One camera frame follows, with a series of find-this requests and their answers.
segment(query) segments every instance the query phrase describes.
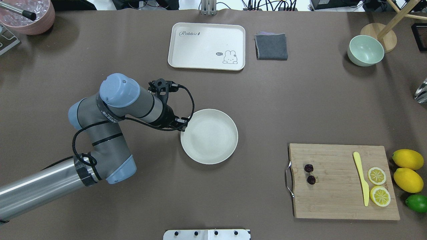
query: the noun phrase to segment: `black frame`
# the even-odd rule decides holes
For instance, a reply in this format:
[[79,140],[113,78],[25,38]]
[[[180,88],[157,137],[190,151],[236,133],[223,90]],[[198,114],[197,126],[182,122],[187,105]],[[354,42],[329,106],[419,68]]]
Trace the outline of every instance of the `black frame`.
[[425,33],[427,33],[427,23],[414,23],[411,26],[412,33],[414,34],[415,41],[417,42],[418,49],[423,52],[427,51],[427,42],[426,45],[423,44],[423,41],[421,40],[421,36],[419,34],[419,29],[424,29]]

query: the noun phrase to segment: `light blue joint cap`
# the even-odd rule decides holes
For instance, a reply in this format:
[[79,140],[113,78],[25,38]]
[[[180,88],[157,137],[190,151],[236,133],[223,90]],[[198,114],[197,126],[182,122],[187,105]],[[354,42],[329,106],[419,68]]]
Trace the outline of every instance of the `light blue joint cap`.
[[124,108],[133,104],[140,92],[139,84],[121,73],[109,75],[99,88],[101,99],[115,108]]
[[120,181],[125,180],[126,178],[134,175],[136,173],[136,165],[131,155],[119,168],[117,168],[114,173],[106,178],[109,184],[115,184]]
[[71,106],[71,108],[68,110],[68,120],[70,121],[71,125],[77,130],[82,129],[82,126],[79,124],[79,119],[77,118],[77,111],[79,109],[80,103],[85,100],[86,98],[76,102],[74,105]]

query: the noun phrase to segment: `rabbit cartoon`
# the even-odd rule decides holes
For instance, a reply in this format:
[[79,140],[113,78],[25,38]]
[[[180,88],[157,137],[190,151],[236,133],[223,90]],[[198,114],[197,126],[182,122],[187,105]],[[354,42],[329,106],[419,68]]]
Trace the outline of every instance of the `rabbit cartoon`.
[[226,51],[224,61],[222,63],[237,64],[237,57],[235,51]]

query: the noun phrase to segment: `gray cloth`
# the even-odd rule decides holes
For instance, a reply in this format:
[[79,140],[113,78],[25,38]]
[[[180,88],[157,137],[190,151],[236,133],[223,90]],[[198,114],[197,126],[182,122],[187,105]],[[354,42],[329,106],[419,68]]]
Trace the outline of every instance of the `gray cloth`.
[[288,60],[286,35],[260,32],[255,35],[257,59]]

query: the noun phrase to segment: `white tray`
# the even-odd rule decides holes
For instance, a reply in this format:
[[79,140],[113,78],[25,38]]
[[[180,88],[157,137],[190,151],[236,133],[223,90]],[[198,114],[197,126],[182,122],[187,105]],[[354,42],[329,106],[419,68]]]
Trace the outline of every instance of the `white tray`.
[[167,61],[172,67],[241,70],[245,29],[239,25],[176,23]]

